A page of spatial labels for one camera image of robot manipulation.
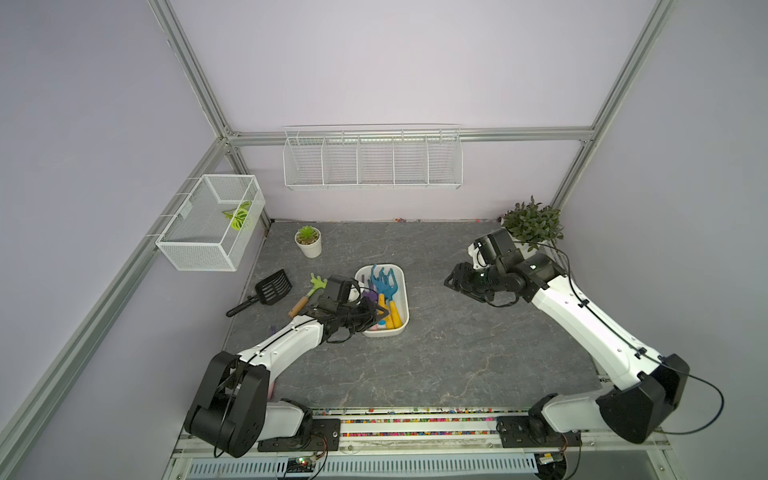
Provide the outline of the teal rake yellow handle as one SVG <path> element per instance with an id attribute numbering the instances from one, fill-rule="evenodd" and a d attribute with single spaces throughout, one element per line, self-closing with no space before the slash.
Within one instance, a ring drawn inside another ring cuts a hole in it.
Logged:
<path id="1" fill-rule="evenodd" d="M 386 308 L 389 311 L 388 301 L 385 300 L 383 294 L 379 294 L 378 303 L 379 303 L 380 306 Z M 391 323 L 391 319 L 390 319 L 390 311 L 389 311 L 389 315 L 384 319 L 384 321 L 385 321 L 385 327 L 386 327 L 387 330 L 394 330 L 394 329 L 392 329 L 392 323 Z"/>
<path id="2" fill-rule="evenodd" d="M 403 326 L 403 322 L 394 300 L 394 296 L 398 292 L 398 283 L 393 268 L 390 268 L 389 271 L 384 275 L 384 279 L 388 288 L 388 292 L 385 294 L 385 296 L 388 300 L 392 329 L 399 329 Z"/>

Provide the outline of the white plastic storage box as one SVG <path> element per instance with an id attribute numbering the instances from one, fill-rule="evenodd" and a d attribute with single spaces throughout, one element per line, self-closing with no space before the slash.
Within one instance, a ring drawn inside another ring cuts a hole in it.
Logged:
<path id="1" fill-rule="evenodd" d="M 354 275 L 358 284 L 366 289 L 369 298 L 379 296 L 377 302 L 394 316 L 380 320 L 363 335 L 370 338 L 386 338 L 403 333 L 409 323 L 410 313 L 405 275 L 396 264 L 374 264 L 359 268 Z"/>

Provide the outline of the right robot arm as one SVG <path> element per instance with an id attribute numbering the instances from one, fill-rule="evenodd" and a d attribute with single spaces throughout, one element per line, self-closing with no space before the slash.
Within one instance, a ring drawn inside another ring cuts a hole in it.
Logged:
<path id="1" fill-rule="evenodd" d="M 661 356 L 629 334 L 581 292 L 570 270 L 546 246 L 522 252 L 505 229 L 476 239 L 446 287 L 491 305 L 496 293 L 536 307 L 555 320 L 607 374 L 610 384 L 581 394 L 549 394 L 528 412 L 531 439 L 543 443 L 570 431 L 611 431 L 644 443 L 678 408 L 690 372 L 678 355 Z"/>

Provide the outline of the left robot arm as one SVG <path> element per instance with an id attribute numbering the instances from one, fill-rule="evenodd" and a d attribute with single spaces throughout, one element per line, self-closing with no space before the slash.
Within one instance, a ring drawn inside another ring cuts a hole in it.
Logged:
<path id="1" fill-rule="evenodd" d="M 389 311 L 366 297 L 323 300 L 285 327 L 238 354 L 221 351 L 209 362 L 186 414 L 183 430 L 216 454 L 239 458 L 258 443 L 312 445 L 313 414 L 287 399 L 271 400 L 270 386 L 293 362 L 340 329 L 349 335 L 383 320 Z"/>

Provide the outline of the large white potted plant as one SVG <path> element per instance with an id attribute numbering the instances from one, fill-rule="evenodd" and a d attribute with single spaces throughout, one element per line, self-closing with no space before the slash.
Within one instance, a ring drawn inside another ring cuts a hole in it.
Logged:
<path id="1" fill-rule="evenodd" d="M 523 251 L 533 252 L 547 242 L 564 238 L 560 215 L 559 209 L 537 202 L 531 196 L 528 202 L 516 203 L 501 217 L 500 223 Z"/>

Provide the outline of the small white potted succulent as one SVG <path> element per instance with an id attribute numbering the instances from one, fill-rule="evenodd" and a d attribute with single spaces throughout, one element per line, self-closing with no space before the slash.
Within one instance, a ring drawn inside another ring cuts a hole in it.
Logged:
<path id="1" fill-rule="evenodd" d="M 307 258 L 317 258 L 322 253 L 322 235 L 314 226 L 305 225 L 299 228 L 294 235 L 294 241 Z"/>

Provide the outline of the black plastic scoop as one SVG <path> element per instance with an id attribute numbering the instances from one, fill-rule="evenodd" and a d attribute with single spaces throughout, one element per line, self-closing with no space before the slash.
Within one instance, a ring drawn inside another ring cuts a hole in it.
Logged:
<path id="1" fill-rule="evenodd" d="M 291 281 L 284 269 L 280 269 L 259 281 L 254 286 L 254 294 L 226 312 L 228 318 L 243 312 L 255 304 L 274 305 L 285 298 L 292 289 Z"/>

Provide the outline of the green leaf in basket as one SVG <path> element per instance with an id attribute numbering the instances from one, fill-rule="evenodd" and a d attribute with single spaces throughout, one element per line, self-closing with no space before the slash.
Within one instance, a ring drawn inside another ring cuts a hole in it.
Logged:
<path id="1" fill-rule="evenodd" d="M 229 226 L 233 230 L 241 231 L 244 227 L 249 227 L 252 224 L 252 218 L 250 216 L 251 205 L 251 201 L 245 201 L 237 208 L 222 212 L 229 221 Z"/>

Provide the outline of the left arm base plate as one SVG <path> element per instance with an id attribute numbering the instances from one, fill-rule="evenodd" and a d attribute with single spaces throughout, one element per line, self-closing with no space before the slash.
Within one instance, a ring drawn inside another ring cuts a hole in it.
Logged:
<path id="1" fill-rule="evenodd" d="M 304 422 L 290 437 L 277 437 L 257 443 L 259 452 L 337 451 L 341 439 L 339 419 L 313 418 Z"/>

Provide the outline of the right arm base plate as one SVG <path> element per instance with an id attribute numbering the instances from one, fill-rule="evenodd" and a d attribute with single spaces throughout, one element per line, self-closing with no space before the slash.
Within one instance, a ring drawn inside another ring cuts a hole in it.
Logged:
<path id="1" fill-rule="evenodd" d="M 564 451 L 582 445 L 575 432 L 554 431 L 544 420 L 530 415 L 499 416 L 496 430 L 503 448 L 545 448 Z"/>

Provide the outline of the white mesh wall basket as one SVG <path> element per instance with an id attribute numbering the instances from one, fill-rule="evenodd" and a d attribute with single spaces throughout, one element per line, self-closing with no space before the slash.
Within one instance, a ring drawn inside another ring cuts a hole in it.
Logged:
<path id="1" fill-rule="evenodd" d="M 229 226 L 223 211 L 251 201 L 252 224 Z M 186 195 L 155 245 L 179 271 L 234 272 L 259 222 L 265 200 L 253 175 L 206 174 Z"/>

